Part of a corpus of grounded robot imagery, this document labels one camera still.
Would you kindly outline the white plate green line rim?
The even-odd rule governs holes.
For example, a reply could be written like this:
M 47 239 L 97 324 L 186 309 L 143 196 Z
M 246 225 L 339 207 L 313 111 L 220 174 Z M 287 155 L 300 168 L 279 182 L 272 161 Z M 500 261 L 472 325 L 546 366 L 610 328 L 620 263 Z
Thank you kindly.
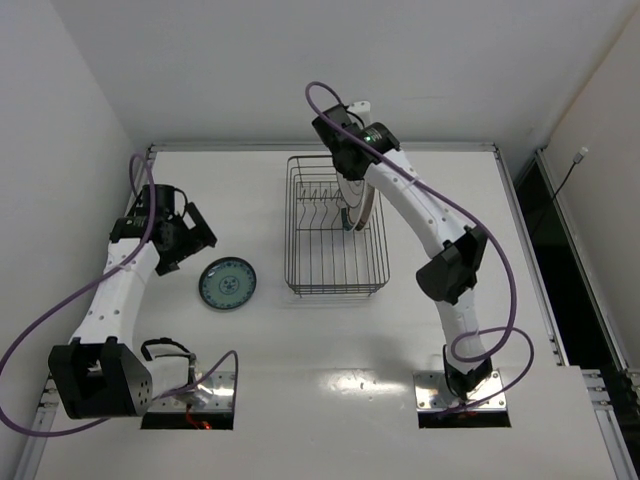
M 336 179 L 344 202 L 344 206 L 341 209 L 346 208 L 348 210 L 350 221 L 353 224 L 351 231 L 357 231 L 355 227 L 359 218 L 364 186 L 368 182 L 366 180 L 347 180 L 340 173 L 336 173 Z

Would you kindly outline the green red rimmed plate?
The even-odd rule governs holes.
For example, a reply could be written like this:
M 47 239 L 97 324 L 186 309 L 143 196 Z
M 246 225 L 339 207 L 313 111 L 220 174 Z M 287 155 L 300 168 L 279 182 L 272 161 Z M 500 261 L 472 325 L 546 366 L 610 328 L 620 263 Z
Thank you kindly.
M 353 229 L 353 224 L 350 221 L 348 210 L 346 208 L 343 208 L 340 210 L 340 213 L 343 230 L 346 232 L 350 232 Z
M 376 197 L 376 190 L 373 186 L 366 183 L 364 186 L 363 196 L 360 205 L 360 213 L 355 229 L 360 231 L 365 228 L 371 216 Z

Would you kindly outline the blue floral green plate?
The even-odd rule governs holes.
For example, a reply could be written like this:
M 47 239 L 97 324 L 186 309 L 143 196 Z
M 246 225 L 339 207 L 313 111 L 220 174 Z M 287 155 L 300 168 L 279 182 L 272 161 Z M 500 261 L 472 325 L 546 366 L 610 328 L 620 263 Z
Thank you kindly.
M 246 304 L 257 287 L 257 274 L 246 260 L 227 256 L 210 263 L 201 273 L 198 293 L 206 306 L 233 311 Z

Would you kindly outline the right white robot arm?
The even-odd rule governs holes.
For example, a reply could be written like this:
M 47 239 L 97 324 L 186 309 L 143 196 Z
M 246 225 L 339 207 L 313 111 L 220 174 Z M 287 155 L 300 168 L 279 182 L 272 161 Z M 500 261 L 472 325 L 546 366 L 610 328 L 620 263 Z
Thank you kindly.
M 419 177 L 407 154 L 383 124 L 376 122 L 361 129 L 341 105 L 326 110 L 325 115 L 389 160 L 384 162 L 372 155 L 321 117 L 312 121 L 331 152 L 337 172 L 349 181 L 365 181 L 381 193 L 422 244 L 428 262 L 416 272 L 416 281 L 435 302 L 440 316 L 447 386 L 452 395 L 465 401 L 492 370 L 489 359 L 460 360 L 486 353 L 478 334 L 474 287 L 487 236 L 418 187 Z

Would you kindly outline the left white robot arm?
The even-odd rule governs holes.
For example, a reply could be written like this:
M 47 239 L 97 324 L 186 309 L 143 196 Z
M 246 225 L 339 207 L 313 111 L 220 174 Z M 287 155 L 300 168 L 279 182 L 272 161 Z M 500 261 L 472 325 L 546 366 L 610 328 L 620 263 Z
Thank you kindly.
M 72 419 L 140 417 L 155 398 L 195 380 L 193 353 L 152 357 L 136 354 L 133 342 L 150 278 L 217 242 L 194 203 L 176 209 L 181 193 L 166 184 L 141 189 L 109 235 L 108 279 L 69 343 L 51 350 L 49 370 Z

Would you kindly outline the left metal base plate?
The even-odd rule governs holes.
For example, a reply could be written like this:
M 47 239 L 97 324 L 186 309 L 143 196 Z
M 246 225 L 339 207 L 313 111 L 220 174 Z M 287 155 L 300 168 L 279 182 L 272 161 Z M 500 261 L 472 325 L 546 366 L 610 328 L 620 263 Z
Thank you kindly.
M 193 413 L 230 413 L 234 398 L 233 372 L 214 373 L 196 389 L 156 400 L 148 413 L 179 413 L 191 406 Z

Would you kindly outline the metal base plate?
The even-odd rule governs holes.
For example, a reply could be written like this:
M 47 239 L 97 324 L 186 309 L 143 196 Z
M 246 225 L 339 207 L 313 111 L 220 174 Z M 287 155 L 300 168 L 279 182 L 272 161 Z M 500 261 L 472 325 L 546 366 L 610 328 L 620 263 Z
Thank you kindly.
M 234 398 L 233 372 L 214 373 L 196 389 L 156 400 L 148 413 L 179 413 L 191 406 L 193 413 L 230 413 Z
M 498 370 L 467 394 L 467 400 L 456 397 L 448 388 L 443 371 L 418 371 L 413 375 L 416 408 L 419 413 L 440 413 L 455 407 L 479 413 L 507 411 L 503 381 Z

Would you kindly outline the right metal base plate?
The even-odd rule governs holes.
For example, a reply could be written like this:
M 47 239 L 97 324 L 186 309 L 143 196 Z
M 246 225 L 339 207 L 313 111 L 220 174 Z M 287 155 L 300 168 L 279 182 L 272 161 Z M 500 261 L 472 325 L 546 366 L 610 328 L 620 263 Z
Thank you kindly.
M 440 413 L 455 407 L 479 413 L 507 411 L 503 381 L 498 370 L 467 394 L 467 400 L 456 397 L 448 388 L 443 371 L 418 371 L 413 375 L 416 408 L 419 413 Z

